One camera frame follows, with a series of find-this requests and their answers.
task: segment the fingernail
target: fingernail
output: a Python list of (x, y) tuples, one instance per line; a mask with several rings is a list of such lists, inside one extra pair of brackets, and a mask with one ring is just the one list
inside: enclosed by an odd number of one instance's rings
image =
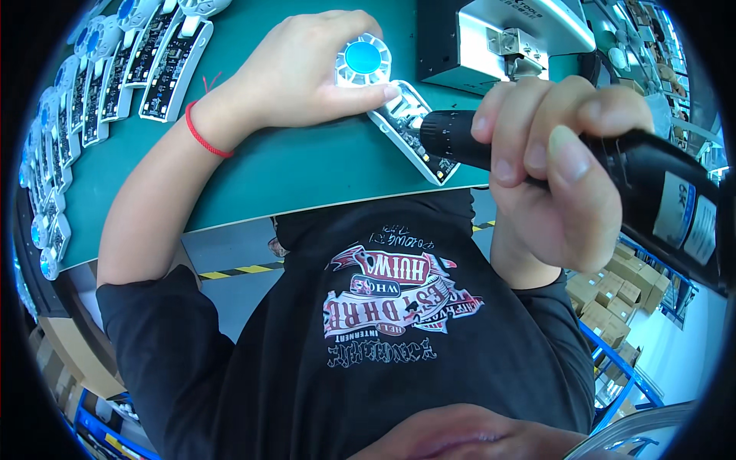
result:
[(514, 170), (506, 160), (499, 160), (492, 168), (493, 175), (501, 182), (508, 182), (514, 179)]
[(393, 85), (387, 85), (383, 89), (383, 100), (388, 102), (392, 99), (396, 99), (400, 94), (399, 88)]
[(593, 99), (580, 107), (581, 114), (590, 121), (599, 122), (601, 120), (601, 101)]
[(532, 169), (547, 168), (547, 149), (540, 142), (534, 142), (524, 155), (524, 163)]
[(472, 131), (479, 131), (486, 127), (486, 124), (488, 121), (486, 120), (486, 117), (478, 117), (473, 118), (473, 125), (470, 127)]
[(549, 147), (551, 166), (565, 182), (577, 182), (590, 169), (590, 152), (570, 128), (556, 126)]

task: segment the black screwdriver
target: black screwdriver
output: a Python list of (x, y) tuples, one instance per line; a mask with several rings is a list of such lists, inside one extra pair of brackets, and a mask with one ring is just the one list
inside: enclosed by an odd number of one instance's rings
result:
[[(490, 171), (491, 146), (477, 142), (470, 134), (474, 115), (474, 110), (430, 112), (420, 127), (420, 141), (426, 152)], [(621, 195), (621, 230), (683, 275), (716, 286), (717, 251), (703, 265), (682, 246), (672, 245), (671, 241), (654, 235), (666, 171), (694, 185), (696, 195), (693, 199), (696, 202), (702, 195), (710, 202), (718, 203), (718, 187), (708, 179), (705, 168), (676, 146), (642, 130), (632, 130), (617, 138), (582, 134), (580, 139), (606, 169)], [(525, 182), (549, 190), (546, 180), (527, 177)]]

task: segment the black circuit board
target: black circuit board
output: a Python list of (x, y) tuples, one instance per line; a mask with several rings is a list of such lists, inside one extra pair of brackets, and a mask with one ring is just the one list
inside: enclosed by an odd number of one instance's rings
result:
[(46, 134), (44, 133), (41, 135), (40, 146), (39, 146), (40, 152), (38, 155), (40, 157), (40, 161), (39, 161), (39, 164), (41, 167), (40, 175), (43, 176), (44, 180), (49, 180), (52, 177), (51, 172), (49, 170), (49, 159), (46, 156), (47, 148), (49, 148), (49, 145), (46, 142)]
[(110, 73), (107, 75), (107, 88), (102, 95), (101, 121), (110, 120), (118, 116), (118, 102), (120, 90), (123, 88), (125, 77), (125, 65), (130, 56), (130, 48), (123, 49), (123, 42), (118, 43), (118, 48), (110, 62)]
[(166, 109), (169, 107), (184, 64), (204, 26), (204, 23), (199, 23), (196, 32), (191, 37), (180, 37), (181, 24), (177, 25), (169, 44), (162, 51), (165, 54), (161, 56), (158, 67), (153, 70), (151, 85), (141, 115), (161, 119), (166, 117)]
[(82, 139), (88, 144), (97, 139), (97, 111), (99, 109), (99, 97), (102, 92), (102, 80), (105, 77), (104, 72), (100, 72), (99, 77), (95, 77), (94, 71), (90, 75), (90, 85), (87, 88), (86, 106), (85, 106), (85, 123), (82, 128)]
[(59, 208), (56, 206), (56, 200), (49, 198), (48, 206), (49, 207), (46, 209), (45, 214), (46, 214), (46, 217), (49, 218), (49, 222), (53, 222), (54, 216), (56, 216), (56, 213), (59, 211)]
[(153, 65), (156, 51), (161, 46), (166, 30), (174, 19), (176, 8), (170, 13), (161, 13), (161, 7), (154, 14), (149, 26), (143, 31), (140, 46), (135, 50), (130, 64), (130, 72), (126, 83), (145, 83), (148, 81), (148, 73)]
[(36, 208), (36, 197), (33, 192), (34, 189), (35, 187), (33, 186), (33, 184), (31, 184), (31, 186), (28, 187), (28, 198), (29, 198), (29, 201), (31, 202), (31, 210), (33, 211), (33, 216), (35, 217), (36, 214), (38, 214), (38, 208)]
[(59, 122), (57, 128), (59, 130), (59, 157), (61, 164), (67, 164), (71, 161), (71, 149), (69, 148), (69, 129), (67, 125), (66, 108), (59, 106)]
[(36, 172), (33, 174), (33, 177), (35, 177), (35, 190), (36, 190), (36, 196), (38, 197), (38, 202), (42, 203), (46, 199), (46, 195), (44, 194), (44, 188), (43, 188), (43, 178), (41, 177), (42, 173), (41, 171), (38, 171), (38, 168), (40, 168), (40, 164), (36, 164)]
[[(444, 157), (429, 154), (425, 151), (424, 146), (420, 142), (419, 133), (408, 128), (414, 120), (414, 116), (395, 117), (394, 114), (389, 113), (386, 107), (379, 107), (376, 111), (391, 124), (394, 130), (411, 147), (414, 154), (432, 171), (432, 174), (440, 183), (443, 183), (450, 176), (453, 168), (458, 163)], [(442, 172), (442, 177), (437, 174), (438, 171)]]
[(87, 69), (81, 70), (74, 79), (74, 87), (71, 92), (71, 120), (69, 122), (70, 132), (74, 132), (82, 126), (85, 111), (85, 83), (87, 82)]
[(59, 257), (59, 254), (61, 254), (61, 247), (64, 245), (64, 235), (61, 234), (61, 229), (59, 228), (59, 224), (56, 224), (54, 226), (54, 229), (51, 233), (51, 238), (49, 238), (49, 243), (54, 247), (56, 250), (56, 256)]
[(52, 138), (51, 140), (51, 147), (52, 147), (52, 159), (53, 159), (53, 167), (54, 167), (54, 184), (56, 185), (56, 189), (59, 190), (64, 186), (64, 177), (61, 174), (61, 161), (59, 158), (59, 137), (57, 136), (56, 139)]

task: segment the screwdriver label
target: screwdriver label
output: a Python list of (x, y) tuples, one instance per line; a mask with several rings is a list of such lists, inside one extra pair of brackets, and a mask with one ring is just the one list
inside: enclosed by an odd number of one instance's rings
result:
[(666, 171), (662, 201), (652, 233), (675, 249), (680, 249), (693, 220), (695, 197), (693, 184)]
[(693, 231), (682, 249), (701, 265), (708, 263), (715, 250), (715, 205), (703, 195), (698, 197)]

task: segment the red string bracelet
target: red string bracelet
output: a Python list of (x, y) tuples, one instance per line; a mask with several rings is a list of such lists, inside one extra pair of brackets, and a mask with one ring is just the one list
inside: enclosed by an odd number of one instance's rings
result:
[(224, 150), (214, 148), (213, 146), (210, 145), (210, 143), (205, 141), (201, 135), (199, 135), (196, 129), (194, 129), (194, 125), (191, 122), (191, 107), (195, 105), (196, 103), (197, 101), (192, 101), (192, 102), (189, 102), (189, 104), (187, 104), (186, 106), (186, 111), (185, 111), (184, 116), (186, 117), (186, 125), (189, 127), (189, 132), (191, 132), (191, 134), (194, 136), (197, 142), (199, 142), (203, 147), (205, 147), (207, 150), (209, 150), (213, 154), (219, 155), (223, 158), (232, 157), (235, 152), (226, 152)]

